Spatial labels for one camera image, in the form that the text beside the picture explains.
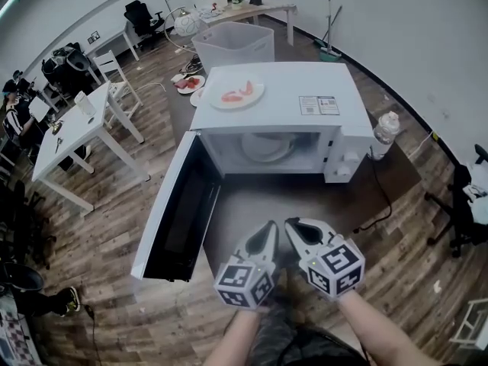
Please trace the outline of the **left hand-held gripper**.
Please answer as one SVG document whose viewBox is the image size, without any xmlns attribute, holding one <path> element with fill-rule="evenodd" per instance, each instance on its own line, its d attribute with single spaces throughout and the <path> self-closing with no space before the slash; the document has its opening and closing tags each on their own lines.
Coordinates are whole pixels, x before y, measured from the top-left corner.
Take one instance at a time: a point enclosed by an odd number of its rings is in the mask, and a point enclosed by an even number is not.
<svg viewBox="0 0 488 366">
<path fill-rule="evenodd" d="M 228 306 L 244 310 L 258 309 L 275 288 L 275 254 L 279 230 L 273 220 L 257 226 L 239 241 L 234 254 L 221 264 L 215 277 L 214 289 Z"/>
</svg>

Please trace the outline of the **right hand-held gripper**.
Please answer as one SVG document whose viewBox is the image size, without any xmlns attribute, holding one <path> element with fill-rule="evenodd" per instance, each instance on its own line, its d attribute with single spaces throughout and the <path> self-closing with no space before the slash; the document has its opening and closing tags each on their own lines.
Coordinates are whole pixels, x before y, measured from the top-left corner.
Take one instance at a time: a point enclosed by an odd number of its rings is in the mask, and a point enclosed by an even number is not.
<svg viewBox="0 0 488 366">
<path fill-rule="evenodd" d="M 363 280 L 365 257 L 351 239 L 345 239 L 325 221 L 296 217 L 284 222 L 285 232 L 299 256 L 308 283 L 330 300 L 354 290 Z M 307 255 L 309 247 L 318 245 Z"/>
</svg>

